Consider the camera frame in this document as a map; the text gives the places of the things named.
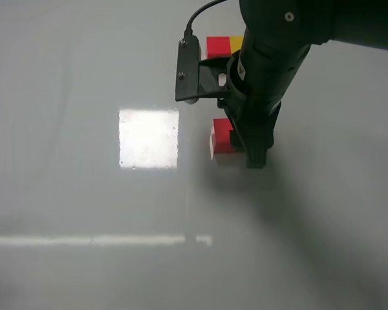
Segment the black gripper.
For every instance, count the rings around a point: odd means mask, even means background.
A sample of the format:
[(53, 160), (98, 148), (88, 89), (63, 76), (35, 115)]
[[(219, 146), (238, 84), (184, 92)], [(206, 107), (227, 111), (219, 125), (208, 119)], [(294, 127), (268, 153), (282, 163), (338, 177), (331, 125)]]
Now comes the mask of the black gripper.
[(246, 156), (246, 168), (262, 169), (274, 145), (281, 101), (310, 51), (305, 36), (245, 32), (230, 67), (232, 94), (224, 106), (232, 123), (230, 144)]

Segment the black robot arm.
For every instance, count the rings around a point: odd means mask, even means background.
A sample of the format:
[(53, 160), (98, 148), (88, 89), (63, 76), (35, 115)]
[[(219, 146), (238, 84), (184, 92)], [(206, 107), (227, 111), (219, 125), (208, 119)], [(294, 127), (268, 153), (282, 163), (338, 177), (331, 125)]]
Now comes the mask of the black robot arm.
[(222, 103), (230, 141), (249, 169), (266, 165), (285, 95), (313, 45), (340, 41), (388, 50), (388, 1), (241, 1), (242, 47), (227, 64)]

